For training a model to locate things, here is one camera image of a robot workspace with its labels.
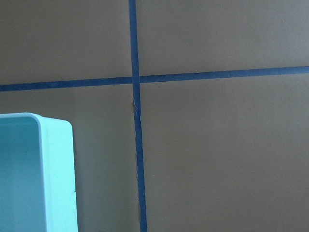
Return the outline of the light blue plastic bin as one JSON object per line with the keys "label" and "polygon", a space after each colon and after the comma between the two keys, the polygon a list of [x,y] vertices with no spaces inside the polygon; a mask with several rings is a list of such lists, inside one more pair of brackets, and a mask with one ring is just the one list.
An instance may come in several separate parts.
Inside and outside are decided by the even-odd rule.
{"label": "light blue plastic bin", "polygon": [[0,229],[78,230],[69,122],[33,113],[0,116]]}

